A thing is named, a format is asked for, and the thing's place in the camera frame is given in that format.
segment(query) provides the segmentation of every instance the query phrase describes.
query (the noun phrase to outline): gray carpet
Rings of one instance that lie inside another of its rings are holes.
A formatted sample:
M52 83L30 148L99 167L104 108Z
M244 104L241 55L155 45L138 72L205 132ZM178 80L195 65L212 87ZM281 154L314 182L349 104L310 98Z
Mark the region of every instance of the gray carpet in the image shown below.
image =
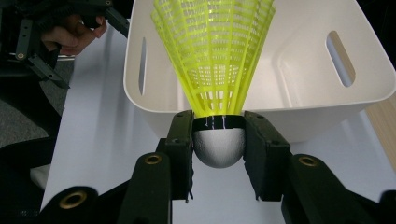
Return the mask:
M73 64L73 61L58 62L55 71L68 82L73 73ZM50 81L41 82L40 85L54 108L62 115L67 90L58 88ZM46 136L44 130L0 100L0 147Z

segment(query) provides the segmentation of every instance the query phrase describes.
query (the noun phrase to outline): white rounded shuttlecock tip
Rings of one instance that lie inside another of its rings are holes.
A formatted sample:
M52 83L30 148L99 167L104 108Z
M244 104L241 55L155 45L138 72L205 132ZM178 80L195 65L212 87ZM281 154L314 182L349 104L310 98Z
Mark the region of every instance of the white rounded shuttlecock tip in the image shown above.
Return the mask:
M205 125L210 126L213 123L213 119L211 119ZM224 128L219 124L217 126L210 127L211 129L195 129L192 135L193 148L198 159L207 166L226 168L237 163L244 154L245 128Z

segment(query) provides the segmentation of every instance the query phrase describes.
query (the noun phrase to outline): white plastic bin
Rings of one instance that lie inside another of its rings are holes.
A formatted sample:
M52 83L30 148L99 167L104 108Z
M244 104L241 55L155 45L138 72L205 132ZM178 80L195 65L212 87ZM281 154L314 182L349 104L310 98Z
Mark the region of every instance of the white plastic bin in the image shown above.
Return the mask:
M290 142L307 140L395 92L396 74L355 0L275 0L244 110ZM135 0L124 88L159 137L190 109L157 35L152 0Z

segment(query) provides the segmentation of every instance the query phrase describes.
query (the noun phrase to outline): table surface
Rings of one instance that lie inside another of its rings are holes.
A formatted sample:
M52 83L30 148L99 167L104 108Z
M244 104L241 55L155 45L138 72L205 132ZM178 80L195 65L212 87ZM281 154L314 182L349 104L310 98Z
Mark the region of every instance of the table surface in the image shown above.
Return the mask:
M159 138L124 93L126 38L109 27L75 61L42 206L64 189L100 194L131 178L136 160ZM396 175L364 111L303 143L292 153L325 161L354 192L378 201ZM173 203L173 223L284 223L280 203L258 202L243 160L213 169L193 157L194 200Z

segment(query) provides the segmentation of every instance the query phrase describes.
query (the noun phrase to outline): yellow shuttlecock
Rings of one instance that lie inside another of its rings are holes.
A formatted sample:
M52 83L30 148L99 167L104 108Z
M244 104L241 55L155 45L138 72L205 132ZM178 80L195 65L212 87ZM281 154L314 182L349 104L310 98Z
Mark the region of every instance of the yellow shuttlecock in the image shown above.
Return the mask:
M226 116L240 117L275 14L273 0L154 0L154 6L151 18L194 112L194 122L205 119L207 124L211 119L211 123L221 127L224 125L218 122ZM206 125L206 129L217 128ZM233 134L244 134L239 124L224 129L227 130L221 135L228 139ZM233 129L241 130L230 133ZM225 146L219 143L222 140L217 133L215 136L212 141L207 137L205 142L194 140L196 146L206 147L202 145L209 142L216 145L213 147L217 149L208 150L205 155L195 149L201 161L208 157L210 160L203 162L213 167L238 161L244 140L236 143L240 145L238 149L219 149Z

